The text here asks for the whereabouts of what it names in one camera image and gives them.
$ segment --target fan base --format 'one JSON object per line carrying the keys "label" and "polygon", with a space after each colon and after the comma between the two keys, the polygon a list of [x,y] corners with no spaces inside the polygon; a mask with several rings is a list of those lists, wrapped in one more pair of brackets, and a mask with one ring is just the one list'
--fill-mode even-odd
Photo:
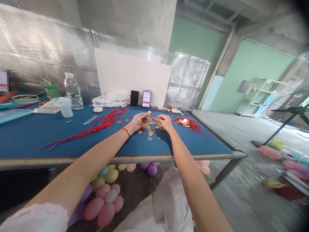
{"label": "fan base", "polygon": [[251,140],[251,143],[258,148],[263,145],[263,143],[256,140]]}

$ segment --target plastic water bottle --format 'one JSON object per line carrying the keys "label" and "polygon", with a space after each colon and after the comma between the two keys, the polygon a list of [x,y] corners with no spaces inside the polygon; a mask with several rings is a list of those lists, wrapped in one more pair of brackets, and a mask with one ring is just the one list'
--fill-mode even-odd
{"label": "plastic water bottle", "polygon": [[64,86],[67,92],[67,97],[71,101],[73,110],[80,110],[84,108],[83,100],[80,94],[80,86],[78,85],[74,74],[65,72]]}

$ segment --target purple balloon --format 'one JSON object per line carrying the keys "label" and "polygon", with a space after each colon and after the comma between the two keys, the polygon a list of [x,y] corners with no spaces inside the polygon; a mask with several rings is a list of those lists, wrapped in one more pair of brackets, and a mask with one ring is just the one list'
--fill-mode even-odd
{"label": "purple balloon", "polygon": [[157,173],[157,166],[154,164],[150,164],[148,167],[148,174],[150,176],[154,176]]}
{"label": "purple balloon", "polygon": [[308,170],[302,167],[297,167],[295,168],[295,171],[298,171],[300,174],[304,174],[307,175],[308,174]]}
{"label": "purple balloon", "polygon": [[68,221],[68,227],[72,226],[73,224],[75,224],[76,222],[78,222],[79,220],[81,220],[83,218],[85,208],[86,208],[85,202],[78,203],[78,205],[76,206],[74,212],[72,213],[72,215],[71,215],[71,217]]}
{"label": "purple balloon", "polygon": [[149,167],[150,163],[141,163],[142,169],[147,169]]}
{"label": "purple balloon", "polygon": [[92,192],[92,187],[91,185],[88,185],[86,190],[84,191],[84,194],[82,195],[80,202],[84,202],[85,200],[87,200],[87,198],[90,196]]}

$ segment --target red bracelet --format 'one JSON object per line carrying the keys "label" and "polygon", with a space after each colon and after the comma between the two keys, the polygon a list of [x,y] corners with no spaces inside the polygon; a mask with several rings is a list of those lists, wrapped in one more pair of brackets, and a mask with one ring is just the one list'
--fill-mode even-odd
{"label": "red bracelet", "polygon": [[121,128],[121,130],[125,130],[126,132],[128,132],[129,136],[131,137],[130,131],[128,131],[126,128]]}

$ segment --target white board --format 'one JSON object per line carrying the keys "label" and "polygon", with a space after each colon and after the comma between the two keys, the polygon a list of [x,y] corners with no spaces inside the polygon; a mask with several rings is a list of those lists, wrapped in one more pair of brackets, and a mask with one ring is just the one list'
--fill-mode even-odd
{"label": "white board", "polygon": [[171,66],[95,48],[101,94],[151,90],[151,106],[163,106]]}

